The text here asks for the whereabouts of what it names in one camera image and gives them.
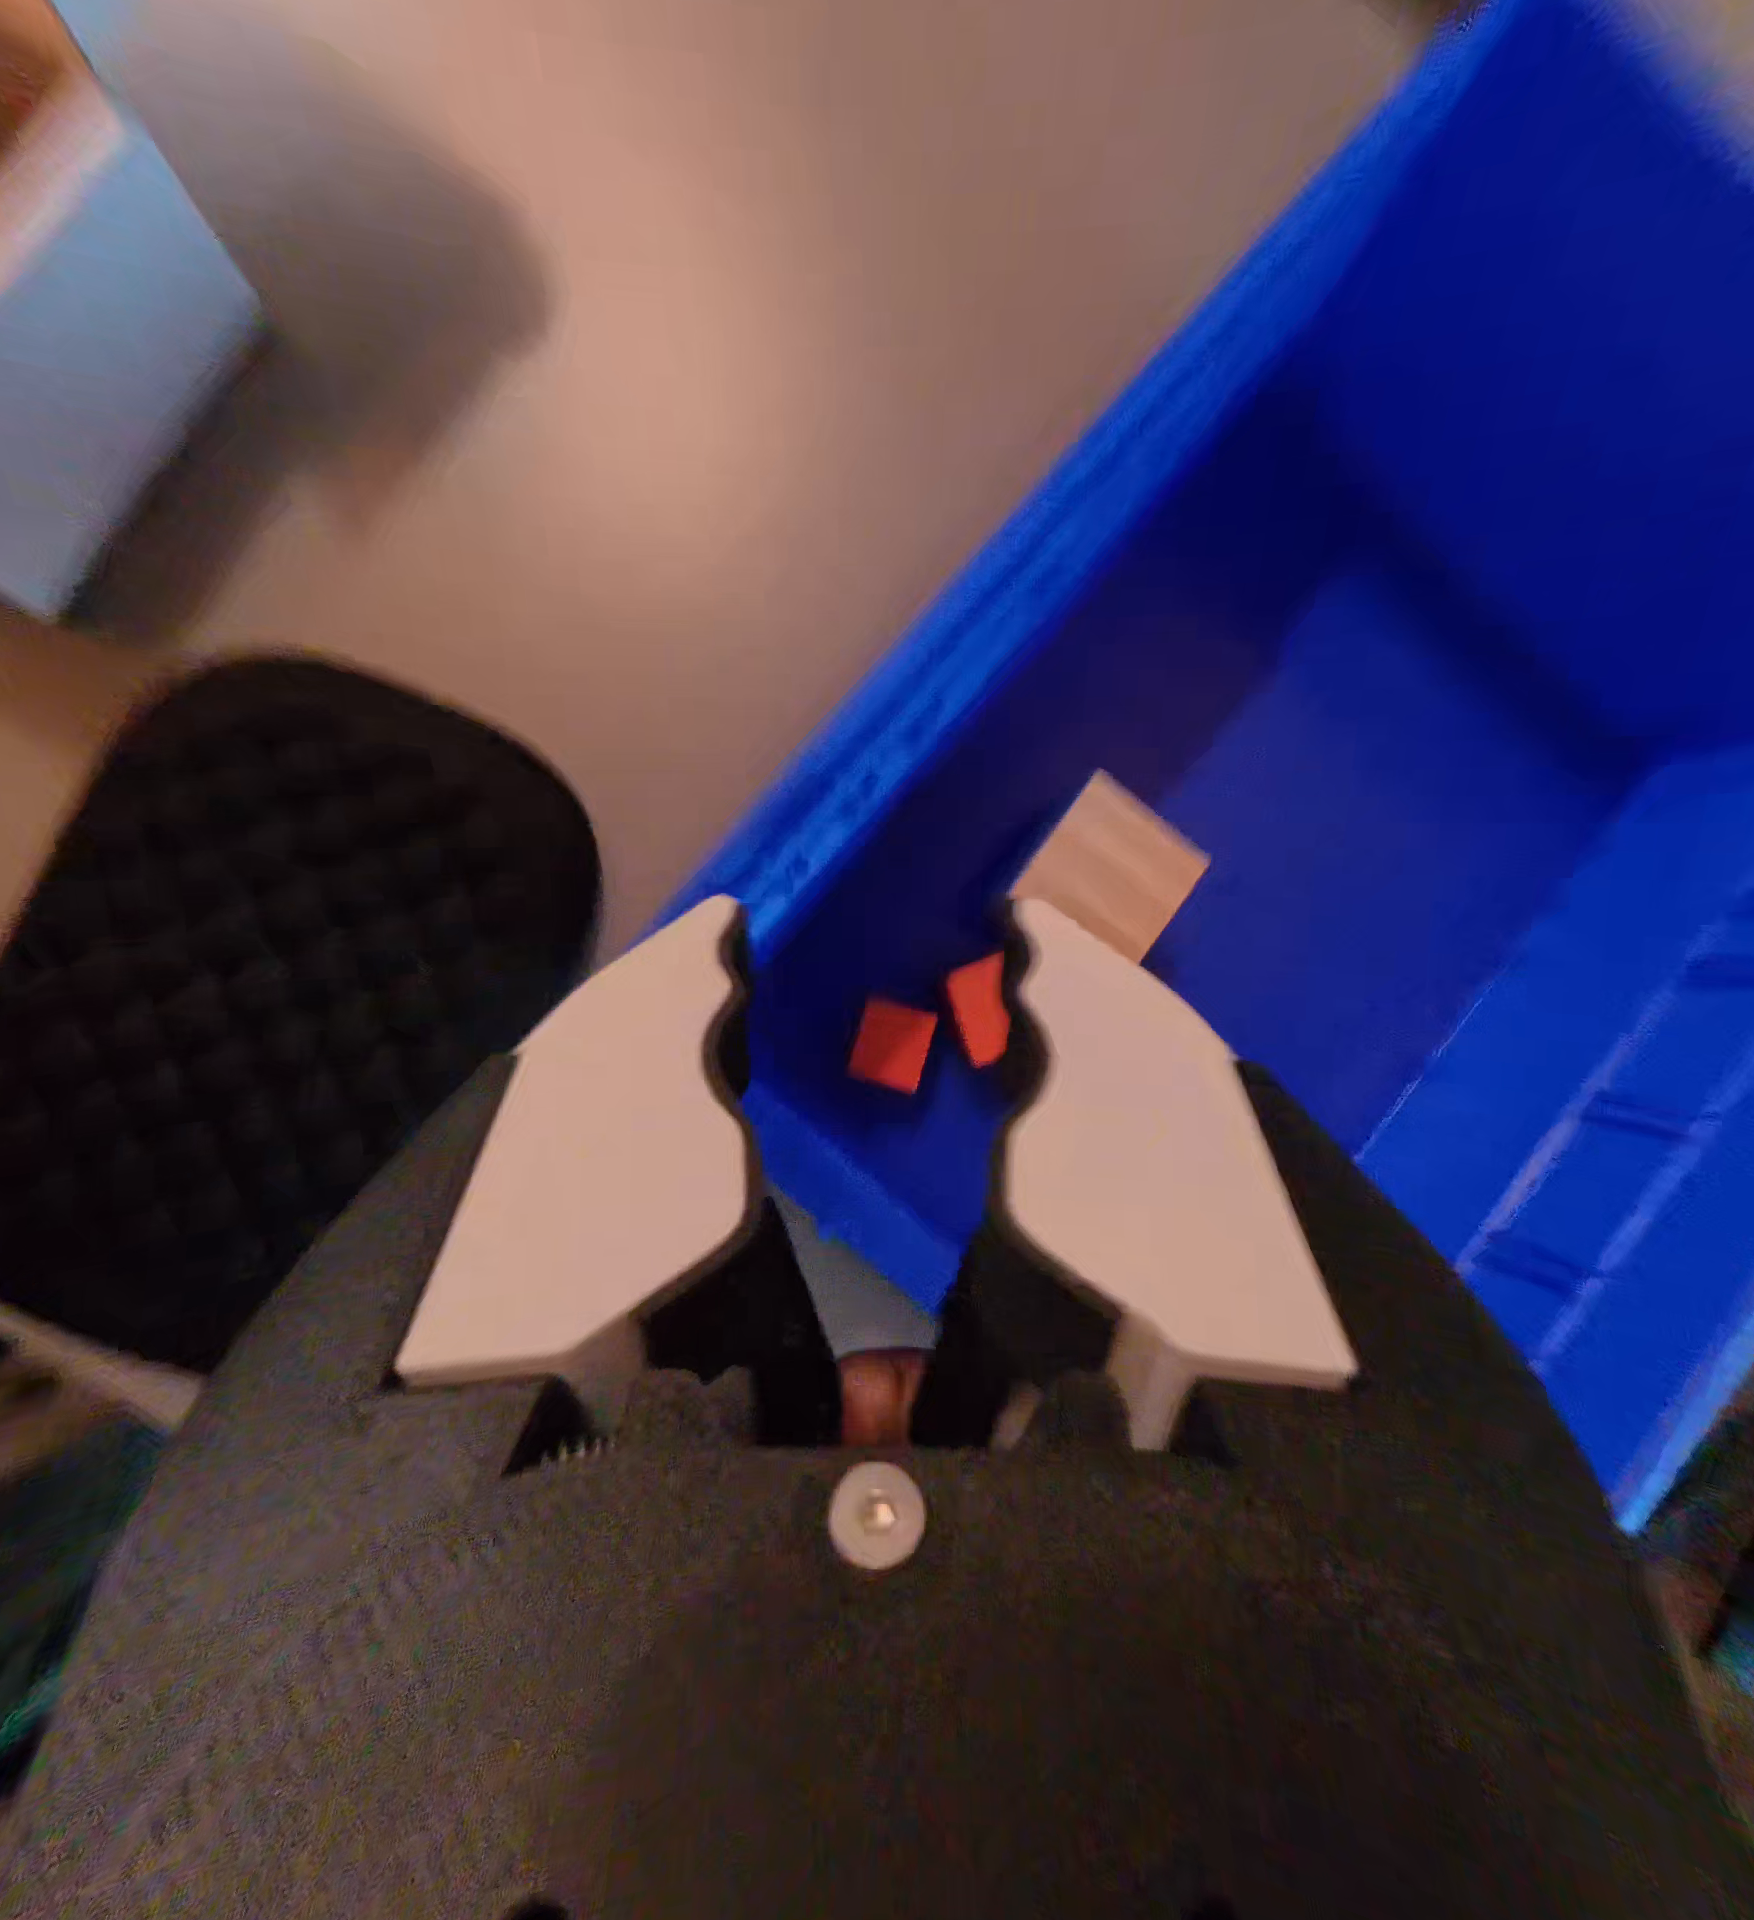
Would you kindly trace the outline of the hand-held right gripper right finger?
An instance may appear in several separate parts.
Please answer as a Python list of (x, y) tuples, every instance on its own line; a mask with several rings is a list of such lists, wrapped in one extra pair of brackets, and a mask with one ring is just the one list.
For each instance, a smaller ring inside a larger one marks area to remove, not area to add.
[(987, 1216), (1107, 1331), (1141, 1453), (1206, 1381), (1344, 1390), (1358, 1359), (1226, 1041), (1057, 906), (1007, 906), (1005, 1002), (1034, 1049)]

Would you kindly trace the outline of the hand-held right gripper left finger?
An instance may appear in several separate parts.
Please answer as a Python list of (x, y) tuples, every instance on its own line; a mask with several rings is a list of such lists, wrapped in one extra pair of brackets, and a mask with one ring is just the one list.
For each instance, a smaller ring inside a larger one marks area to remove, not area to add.
[(643, 1317), (739, 1250), (761, 1180), (723, 1042), (747, 1002), (728, 896), (625, 950), (515, 1051), (394, 1359), (404, 1388), (626, 1388)]

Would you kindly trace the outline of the red small cube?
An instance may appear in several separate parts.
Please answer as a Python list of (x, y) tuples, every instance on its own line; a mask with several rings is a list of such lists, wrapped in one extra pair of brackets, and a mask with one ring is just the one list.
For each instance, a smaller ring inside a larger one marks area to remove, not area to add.
[(885, 997), (864, 998), (847, 1073), (864, 1087), (913, 1095), (937, 1036), (937, 1013)]
[(971, 1068), (991, 1068), (1007, 1051), (1010, 1013), (1003, 970), (1005, 955), (991, 950), (952, 968), (944, 978), (945, 1007)]

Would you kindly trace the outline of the white small cube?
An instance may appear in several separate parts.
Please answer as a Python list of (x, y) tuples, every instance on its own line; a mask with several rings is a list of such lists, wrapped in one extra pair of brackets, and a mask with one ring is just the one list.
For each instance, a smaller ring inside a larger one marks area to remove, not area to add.
[(1007, 887), (1141, 965), (1211, 865), (1207, 852), (1097, 771)]

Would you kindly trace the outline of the blue plastic bin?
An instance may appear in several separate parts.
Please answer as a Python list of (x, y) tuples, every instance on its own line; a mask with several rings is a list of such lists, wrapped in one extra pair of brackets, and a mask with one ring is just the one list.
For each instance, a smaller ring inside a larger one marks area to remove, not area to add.
[(668, 913), (769, 1180), (926, 1306), (1002, 1097), (856, 1085), (1092, 775), (1147, 966), (1491, 1308), (1639, 1531), (1754, 1362), (1754, 138), (1639, 5), (1443, 28)]

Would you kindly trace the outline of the white mailer box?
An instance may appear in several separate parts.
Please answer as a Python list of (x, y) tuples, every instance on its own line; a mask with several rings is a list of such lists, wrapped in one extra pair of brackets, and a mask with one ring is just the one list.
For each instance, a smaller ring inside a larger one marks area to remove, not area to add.
[(254, 342), (260, 302), (92, 52), (0, 5), (0, 601), (58, 620)]

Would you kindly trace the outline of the person's right hand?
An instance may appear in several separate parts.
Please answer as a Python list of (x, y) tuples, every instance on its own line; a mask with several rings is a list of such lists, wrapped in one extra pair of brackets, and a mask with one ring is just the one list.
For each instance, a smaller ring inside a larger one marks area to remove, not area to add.
[(909, 1444), (928, 1349), (864, 1349), (839, 1358), (839, 1444), (887, 1453)]

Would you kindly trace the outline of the black foam pad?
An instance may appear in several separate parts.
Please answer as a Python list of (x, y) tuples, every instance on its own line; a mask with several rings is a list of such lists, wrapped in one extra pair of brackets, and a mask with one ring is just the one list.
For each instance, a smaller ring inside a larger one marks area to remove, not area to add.
[(600, 855), (527, 747), (321, 659), (116, 733), (0, 948), (0, 1306), (206, 1376), (584, 972)]

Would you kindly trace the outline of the person's denim jacket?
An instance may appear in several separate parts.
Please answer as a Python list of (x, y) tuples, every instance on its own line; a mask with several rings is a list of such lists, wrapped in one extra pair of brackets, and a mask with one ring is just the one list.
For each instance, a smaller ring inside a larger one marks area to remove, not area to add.
[(103, 1561), (169, 1437), (92, 1381), (0, 1347), (0, 1787), (54, 1706)]

